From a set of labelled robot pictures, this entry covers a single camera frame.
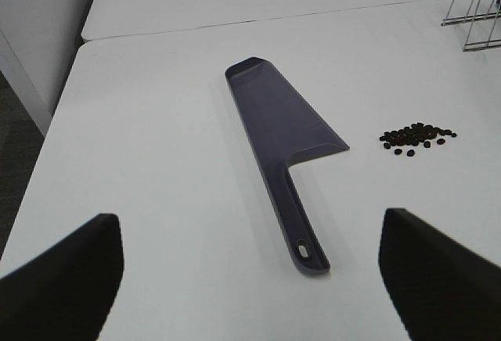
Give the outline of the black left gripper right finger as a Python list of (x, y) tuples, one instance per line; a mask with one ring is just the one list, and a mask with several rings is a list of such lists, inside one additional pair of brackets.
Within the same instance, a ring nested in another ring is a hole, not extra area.
[(498, 340), (500, 268), (403, 208), (385, 211), (378, 265), (411, 340)]

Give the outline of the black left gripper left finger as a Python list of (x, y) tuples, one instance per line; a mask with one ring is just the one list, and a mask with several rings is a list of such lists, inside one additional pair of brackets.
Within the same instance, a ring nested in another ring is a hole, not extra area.
[(1, 279), (1, 338), (97, 340), (123, 274), (119, 219), (99, 214)]

